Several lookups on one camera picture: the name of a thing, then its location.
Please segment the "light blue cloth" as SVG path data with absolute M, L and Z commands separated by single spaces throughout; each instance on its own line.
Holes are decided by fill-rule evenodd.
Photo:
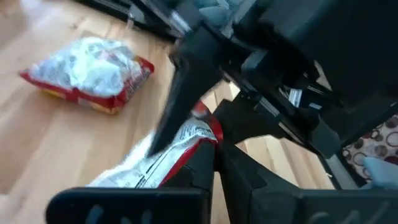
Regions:
M 398 190 L 397 165 L 374 157 L 365 157 L 364 167 L 368 170 L 372 181 L 362 186 L 362 189 Z
M 247 0 L 193 0 L 199 11 L 219 30 L 229 27 Z

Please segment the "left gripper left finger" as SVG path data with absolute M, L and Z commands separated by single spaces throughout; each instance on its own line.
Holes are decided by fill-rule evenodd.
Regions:
M 198 141 L 173 165 L 161 187 L 213 188 L 215 147 L 211 141 Z

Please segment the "red Maruchan noodle pack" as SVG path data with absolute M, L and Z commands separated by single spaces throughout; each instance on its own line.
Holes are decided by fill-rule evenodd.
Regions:
M 103 171 L 88 187 L 157 188 L 173 177 L 194 155 L 199 144 L 222 140 L 220 123 L 208 107 L 198 102 L 165 150 L 149 157 L 155 132 L 141 139 L 118 165 Z
M 84 37 L 19 76 L 51 95 L 115 114 L 154 70 L 152 63 L 119 40 Z

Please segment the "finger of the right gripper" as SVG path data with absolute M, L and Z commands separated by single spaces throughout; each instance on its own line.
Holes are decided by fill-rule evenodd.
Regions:
M 277 139 L 288 138 L 287 134 L 271 118 L 255 110 L 258 96 L 239 92 L 232 100 L 222 100 L 214 111 L 223 132 L 223 140 L 232 144 L 246 139 L 271 135 Z
M 165 150 L 200 98 L 222 79 L 224 36 L 200 27 L 184 35 L 169 54 L 175 65 L 169 95 L 148 156 Z

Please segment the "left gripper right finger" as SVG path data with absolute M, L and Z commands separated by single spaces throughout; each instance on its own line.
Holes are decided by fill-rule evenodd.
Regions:
M 299 188 L 229 142 L 218 149 L 231 224 L 297 224 Z

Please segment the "circle-patterned cloth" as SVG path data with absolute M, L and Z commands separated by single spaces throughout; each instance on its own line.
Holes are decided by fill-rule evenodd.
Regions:
M 372 180 L 364 167 L 365 157 L 398 165 L 398 113 L 343 149 L 346 162 L 366 182 Z

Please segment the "black aluminium rig frame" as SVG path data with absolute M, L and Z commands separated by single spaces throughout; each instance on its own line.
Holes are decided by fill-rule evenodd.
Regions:
M 174 42 L 200 40 L 208 33 L 193 0 L 76 0 L 141 29 Z

